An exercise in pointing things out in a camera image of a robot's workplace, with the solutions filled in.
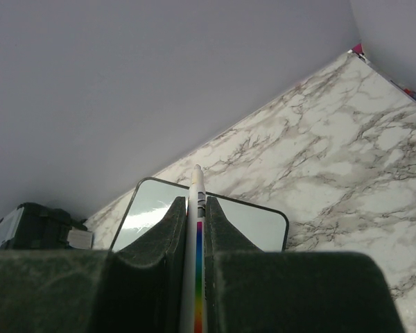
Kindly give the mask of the black framed whiteboard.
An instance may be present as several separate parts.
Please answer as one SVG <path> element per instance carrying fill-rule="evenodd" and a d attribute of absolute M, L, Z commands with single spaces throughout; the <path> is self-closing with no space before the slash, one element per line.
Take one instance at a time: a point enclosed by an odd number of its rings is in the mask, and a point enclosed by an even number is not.
<path fill-rule="evenodd" d="M 184 185 L 144 178 L 135 188 L 110 249 L 119 251 L 136 241 L 159 223 L 176 197 L 187 197 Z M 218 202 L 228 221 L 255 246 L 265 252 L 286 248 L 289 222 L 283 212 L 209 192 Z"/>

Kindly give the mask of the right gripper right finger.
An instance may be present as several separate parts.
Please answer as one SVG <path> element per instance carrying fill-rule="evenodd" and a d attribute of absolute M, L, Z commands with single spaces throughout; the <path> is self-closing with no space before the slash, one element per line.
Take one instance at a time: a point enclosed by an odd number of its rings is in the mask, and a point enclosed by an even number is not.
<path fill-rule="evenodd" d="M 210 332 L 403 332 L 381 269 L 355 252 L 259 250 L 215 198 L 205 225 Z"/>

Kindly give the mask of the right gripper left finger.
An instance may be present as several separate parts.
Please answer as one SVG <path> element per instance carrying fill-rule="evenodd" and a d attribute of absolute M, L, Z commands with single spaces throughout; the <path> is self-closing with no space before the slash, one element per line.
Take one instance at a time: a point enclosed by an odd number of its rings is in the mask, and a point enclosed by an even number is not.
<path fill-rule="evenodd" d="M 176 332 L 186 208 L 118 252 L 0 250 L 0 332 Z"/>

